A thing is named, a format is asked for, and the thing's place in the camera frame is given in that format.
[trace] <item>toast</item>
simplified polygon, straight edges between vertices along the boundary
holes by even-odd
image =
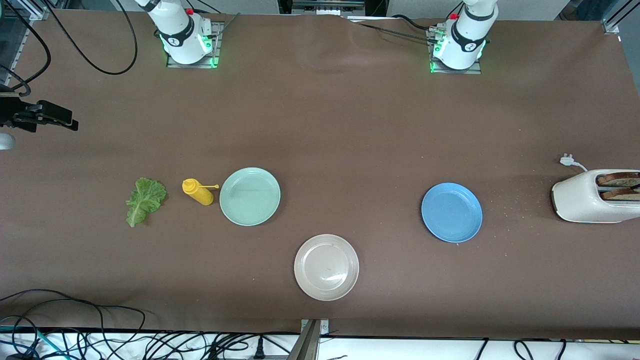
[[[596,178],[598,186],[613,188],[630,188],[640,184],[640,174],[637,172],[615,172]]]
[[[604,200],[612,201],[640,201],[640,189],[617,189],[600,194]]]

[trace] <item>green lettuce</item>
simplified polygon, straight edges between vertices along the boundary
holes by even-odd
[[[136,189],[131,192],[131,198],[127,200],[127,205],[131,207],[127,213],[129,226],[134,227],[140,224],[148,213],[158,210],[165,197],[164,185],[155,180],[139,178],[136,181]]]

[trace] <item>blue plate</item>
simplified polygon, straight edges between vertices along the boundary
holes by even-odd
[[[461,243],[480,230],[482,208],[469,189],[442,183],[429,189],[422,199],[422,220],[438,239]]]

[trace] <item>light green plate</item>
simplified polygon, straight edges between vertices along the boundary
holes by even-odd
[[[242,226],[267,221],[280,204],[280,185],[267,170],[248,167],[234,172],[220,190],[220,208]]]

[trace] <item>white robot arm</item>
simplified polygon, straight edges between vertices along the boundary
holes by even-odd
[[[438,27],[444,35],[433,56],[444,65],[463,70],[471,67],[482,55],[489,29],[498,17],[497,0],[465,0],[460,16],[452,16]]]
[[[212,51],[211,20],[185,10],[180,0],[136,0],[156,24],[164,50],[181,64],[193,64]]]

